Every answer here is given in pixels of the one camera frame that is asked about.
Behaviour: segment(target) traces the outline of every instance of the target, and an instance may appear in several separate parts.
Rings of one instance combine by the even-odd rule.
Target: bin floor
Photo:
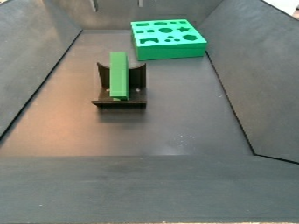
[[[146,110],[99,110],[85,31],[0,143],[0,223],[299,221],[299,166],[252,155],[207,57],[147,62]]]
[[[97,63],[137,61],[130,31],[83,32],[2,143],[3,156],[250,154],[209,57],[147,62],[147,108],[101,110]]]

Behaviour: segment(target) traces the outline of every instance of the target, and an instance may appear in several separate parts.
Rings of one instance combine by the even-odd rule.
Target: gray wall
[[[299,21],[226,0],[201,30],[256,153],[299,162]]]
[[[187,18],[201,24],[222,0],[98,0],[98,12],[90,0],[54,0],[86,30],[129,30],[130,22],[169,18]]]
[[[0,5],[0,136],[79,33],[53,0]]]

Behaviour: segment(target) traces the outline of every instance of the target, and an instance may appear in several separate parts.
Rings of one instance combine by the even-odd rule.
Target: green block
[[[127,53],[110,54],[110,97],[115,100],[129,99],[129,64]]]
[[[201,57],[207,40],[186,19],[133,22],[138,60]]]

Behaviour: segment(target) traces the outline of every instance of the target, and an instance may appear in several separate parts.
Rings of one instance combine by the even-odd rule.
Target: star-shaped cutout
[[[191,31],[191,28],[186,28],[186,27],[182,27],[181,29],[178,29],[181,32],[190,32]]]

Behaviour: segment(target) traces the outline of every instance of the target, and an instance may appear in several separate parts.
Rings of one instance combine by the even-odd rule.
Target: black holder
[[[145,108],[147,104],[146,99],[146,64],[129,69],[129,99],[126,101],[115,101],[110,97],[110,67],[98,63],[98,72],[102,83],[99,97],[93,103],[106,108]]]

